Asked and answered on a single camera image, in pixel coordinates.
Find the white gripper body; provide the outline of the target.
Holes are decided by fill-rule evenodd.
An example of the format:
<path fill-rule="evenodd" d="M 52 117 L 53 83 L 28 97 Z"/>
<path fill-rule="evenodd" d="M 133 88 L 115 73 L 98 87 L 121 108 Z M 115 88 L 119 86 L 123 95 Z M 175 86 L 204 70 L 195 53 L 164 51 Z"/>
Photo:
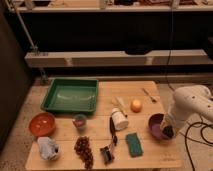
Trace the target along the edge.
<path fill-rule="evenodd" d="M 186 124 L 187 117 L 184 115 L 183 111 L 175 105 L 171 105 L 166 114 L 168 114 L 172 119 L 176 137 L 179 130 Z"/>

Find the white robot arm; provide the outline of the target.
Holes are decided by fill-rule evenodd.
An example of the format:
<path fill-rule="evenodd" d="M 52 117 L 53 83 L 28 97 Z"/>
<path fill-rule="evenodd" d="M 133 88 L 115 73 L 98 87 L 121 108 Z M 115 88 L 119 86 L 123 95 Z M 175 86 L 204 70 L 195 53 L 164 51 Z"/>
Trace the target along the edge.
<path fill-rule="evenodd" d="M 192 114 L 200 114 L 213 122 L 211 92 L 203 85 L 185 86 L 173 92 L 173 103 L 160 124 L 162 135 L 174 138 Z"/>

